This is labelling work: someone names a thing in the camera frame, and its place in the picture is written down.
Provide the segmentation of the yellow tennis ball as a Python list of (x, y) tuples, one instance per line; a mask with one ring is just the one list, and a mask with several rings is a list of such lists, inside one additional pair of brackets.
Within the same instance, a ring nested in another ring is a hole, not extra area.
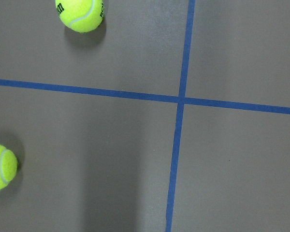
[(15, 154), (0, 145), (0, 190), (7, 187), (17, 173), (18, 161)]
[(61, 22), (79, 33), (95, 30), (104, 18), (102, 0), (57, 0), (55, 7)]

